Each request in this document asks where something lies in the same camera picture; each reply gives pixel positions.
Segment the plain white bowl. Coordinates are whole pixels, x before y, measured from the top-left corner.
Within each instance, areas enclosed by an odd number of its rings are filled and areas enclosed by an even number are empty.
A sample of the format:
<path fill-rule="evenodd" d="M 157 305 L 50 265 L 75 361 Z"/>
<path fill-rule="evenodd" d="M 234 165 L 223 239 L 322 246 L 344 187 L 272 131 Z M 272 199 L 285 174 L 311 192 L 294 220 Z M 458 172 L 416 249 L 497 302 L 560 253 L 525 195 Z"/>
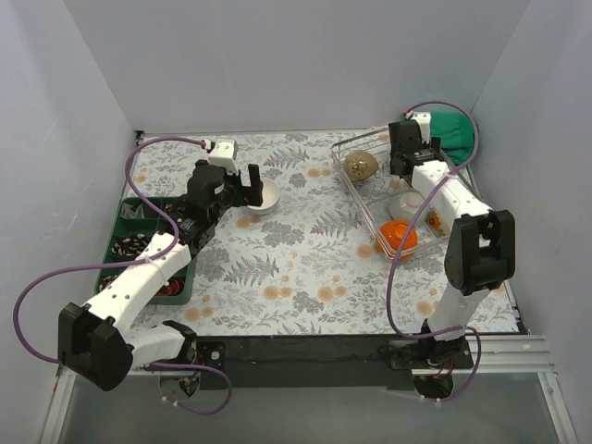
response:
<path fill-rule="evenodd" d="M 247 206 L 247 209 L 257 216 L 263 216 L 271 213 L 277 207 L 280 198 L 280 189 L 274 180 L 262 178 L 262 183 L 262 204 L 260 206 Z"/>

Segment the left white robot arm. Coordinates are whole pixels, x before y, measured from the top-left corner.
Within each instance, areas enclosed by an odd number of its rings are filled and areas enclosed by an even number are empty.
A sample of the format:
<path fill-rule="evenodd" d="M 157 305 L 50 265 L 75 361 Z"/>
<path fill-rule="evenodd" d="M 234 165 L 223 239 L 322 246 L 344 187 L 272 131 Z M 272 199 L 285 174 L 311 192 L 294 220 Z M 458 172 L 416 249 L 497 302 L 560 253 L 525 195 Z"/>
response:
<path fill-rule="evenodd" d="M 143 307 L 215 236 L 231 207 L 259 206 L 263 182 L 259 167 L 248 166 L 249 185 L 239 174 L 206 160 L 196 163 L 185 194 L 164 213 L 165 225 L 151 237 L 133 265 L 82 306 L 71 302 L 58 317 L 58 360 L 109 391 L 134 367 L 171 364 L 190 368 L 197 357 L 198 336 L 176 321 L 134 330 Z"/>

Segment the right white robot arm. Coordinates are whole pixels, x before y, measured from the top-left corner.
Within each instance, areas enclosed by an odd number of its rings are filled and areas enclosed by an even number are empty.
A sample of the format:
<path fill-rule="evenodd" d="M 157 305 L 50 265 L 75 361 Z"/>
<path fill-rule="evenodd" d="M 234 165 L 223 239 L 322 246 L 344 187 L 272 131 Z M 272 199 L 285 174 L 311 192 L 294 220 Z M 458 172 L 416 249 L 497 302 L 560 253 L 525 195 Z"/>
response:
<path fill-rule="evenodd" d="M 429 116 L 388 126 L 391 174 L 405 179 L 450 232 L 444 258 L 448 284 L 419 333 L 388 346 L 394 369 L 472 367 L 466 329 L 480 303 L 515 271 L 515 221 L 482 203 L 452 172 L 429 136 Z"/>

